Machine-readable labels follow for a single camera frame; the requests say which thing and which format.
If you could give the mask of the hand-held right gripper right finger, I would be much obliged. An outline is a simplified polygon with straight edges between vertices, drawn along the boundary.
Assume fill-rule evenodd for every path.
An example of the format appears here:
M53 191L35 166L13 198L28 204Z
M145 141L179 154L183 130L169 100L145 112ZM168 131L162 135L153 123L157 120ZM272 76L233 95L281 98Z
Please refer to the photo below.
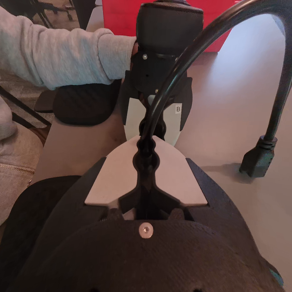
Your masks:
M185 156L157 136L153 136L153 141L157 158L151 187L154 205L167 214L176 208L207 206Z

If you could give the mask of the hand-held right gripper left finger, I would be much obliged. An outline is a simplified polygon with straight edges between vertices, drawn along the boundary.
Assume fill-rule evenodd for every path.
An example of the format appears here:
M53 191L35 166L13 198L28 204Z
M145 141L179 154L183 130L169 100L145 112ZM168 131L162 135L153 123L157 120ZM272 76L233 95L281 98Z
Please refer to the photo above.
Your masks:
M137 186L137 170L133 166L133 158L138 151L139 140L140 136L135 136L107 155L85 199L86 205L119 207L122 210L119 198Z

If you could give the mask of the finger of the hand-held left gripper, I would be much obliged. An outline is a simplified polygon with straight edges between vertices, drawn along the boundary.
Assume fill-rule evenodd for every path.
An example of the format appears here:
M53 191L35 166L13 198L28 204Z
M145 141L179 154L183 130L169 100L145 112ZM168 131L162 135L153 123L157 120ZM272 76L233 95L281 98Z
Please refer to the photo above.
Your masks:
M175 146L181 133L182 103L170 97L157 122L157 137Z
M140 135L140 123L144 119L146 108L139 99L129 98L129 106L124 126L126 140Z

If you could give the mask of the large red plastic bin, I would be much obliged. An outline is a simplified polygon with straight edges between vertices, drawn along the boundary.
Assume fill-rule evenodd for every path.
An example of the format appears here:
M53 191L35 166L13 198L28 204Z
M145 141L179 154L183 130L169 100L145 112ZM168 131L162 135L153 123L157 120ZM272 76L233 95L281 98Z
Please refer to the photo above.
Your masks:
M136 37L144 54L179 56L236 1L102 1L105 28Z

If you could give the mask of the person's left forearm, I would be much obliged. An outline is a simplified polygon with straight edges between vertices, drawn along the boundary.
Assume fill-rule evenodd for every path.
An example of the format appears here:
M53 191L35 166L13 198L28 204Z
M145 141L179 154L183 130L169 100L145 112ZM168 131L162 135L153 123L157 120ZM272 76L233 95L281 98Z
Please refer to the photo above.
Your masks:
M124 78L135 43L107 28L49 29L0 9L1 69L50 90Z

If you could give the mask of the dark mesh chair plate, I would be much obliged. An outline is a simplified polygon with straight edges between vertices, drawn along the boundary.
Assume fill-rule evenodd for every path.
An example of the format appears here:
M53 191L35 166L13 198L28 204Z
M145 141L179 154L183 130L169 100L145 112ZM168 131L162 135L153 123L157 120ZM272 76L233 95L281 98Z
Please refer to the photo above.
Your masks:
M53 101L56 96L56 90L45 90L42 92L34 106L34 111L39 113L53 113Z

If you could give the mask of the black chair frame bar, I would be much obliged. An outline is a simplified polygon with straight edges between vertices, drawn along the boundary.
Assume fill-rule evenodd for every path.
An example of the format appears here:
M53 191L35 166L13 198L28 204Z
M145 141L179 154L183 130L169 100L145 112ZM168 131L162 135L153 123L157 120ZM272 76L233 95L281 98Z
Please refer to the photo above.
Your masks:
M23 109L25 112L27 112L29 115L33 116L38 121L42 122L46 126L51 126L51 123L47 121L45 118L40 116L38 113L36 113L34 110L32 110L30 107L25 105L23 102L18 100L16 97L14 97L12 94L10 94L8 91L6 91L2 86L0 86L0 94L2 97L5 97L7 100L15 104L17 107Z

